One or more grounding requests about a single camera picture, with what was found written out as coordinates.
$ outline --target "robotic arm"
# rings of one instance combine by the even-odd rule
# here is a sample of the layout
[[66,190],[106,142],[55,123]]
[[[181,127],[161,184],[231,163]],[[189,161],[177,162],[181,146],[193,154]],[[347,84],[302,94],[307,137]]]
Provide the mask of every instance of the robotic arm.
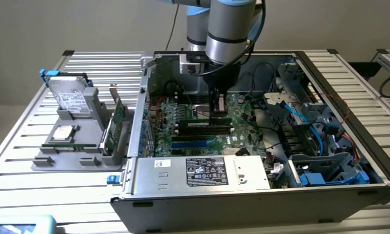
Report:
[[209,85],[210,117],[223,117],[227,114],[226,92],[237,83],[239,59],[251,50],[261,33],[265,3],[258,4],[262,17],[254,39],[247,45],[249,32],[254,24],[255,0],[169,0],[169,2],[189,6],[190,49],[201,51],[205,46],[206,55],[206,59],[201,60],[195,59],[199,56],[186,58],[190,63],[203,64],[203,73],[191,70],[190,74],[202,77]]

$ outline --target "white wall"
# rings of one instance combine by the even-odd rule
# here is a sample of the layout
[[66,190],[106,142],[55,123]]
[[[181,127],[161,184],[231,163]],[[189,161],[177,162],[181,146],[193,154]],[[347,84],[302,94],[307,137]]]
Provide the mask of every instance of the white wall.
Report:
[[[390,48],[390,0],[267,0],[257,49]],[[175,6],[157,0],[0,0],[0,104],[25,105],[63,50],[162,50]],[[181,8],[169,49],[185,44]]]

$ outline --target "motherboard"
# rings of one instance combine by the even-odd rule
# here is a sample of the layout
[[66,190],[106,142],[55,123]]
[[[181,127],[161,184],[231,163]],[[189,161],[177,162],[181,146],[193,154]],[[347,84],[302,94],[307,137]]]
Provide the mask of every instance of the motherboard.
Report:
[[243,98],[239,94],[227,95],[227,116],[215,120],[209,118],[207,103],[199,103],[197,98],[154,99],[154,157],[263,155],[262,134],[241,118],[247,105]]

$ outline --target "blue cable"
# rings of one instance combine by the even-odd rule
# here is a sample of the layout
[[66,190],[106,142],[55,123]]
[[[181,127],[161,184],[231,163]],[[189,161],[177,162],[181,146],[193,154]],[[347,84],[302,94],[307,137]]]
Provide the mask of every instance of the blue cable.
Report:
[[[285,105],[283,108],[286,108],[287,111],[290,111],[291,114],[294,114],[297,117],[302,118],[302,120],[305,121],[305,123],[309,124],[309,121],[307,121],[306,117],[302,114],[299,114],[298,112],[295,112],[295,110],[293,110],[289,105]],[[313,134],[315,135],[315,137],[318,139],[319,146],[321,146],[319,156],[322,156],[322,151],[323,151],[322,139],[319,137],[319,134],[317,133],[317,130],[313,128],[313,126],[310,126],[309,129],[310,129],[310,131],[313,132]]]

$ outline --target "warning label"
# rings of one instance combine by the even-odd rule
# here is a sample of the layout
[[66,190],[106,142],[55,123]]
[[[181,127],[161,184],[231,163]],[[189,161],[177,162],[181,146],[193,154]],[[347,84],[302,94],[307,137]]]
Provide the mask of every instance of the warning label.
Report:
[[187,158],[186,184],[190,187],[227,185],[223,158]]
[[89,114],[86,101],[81,93],[58,94],[59,99],[71,114]]

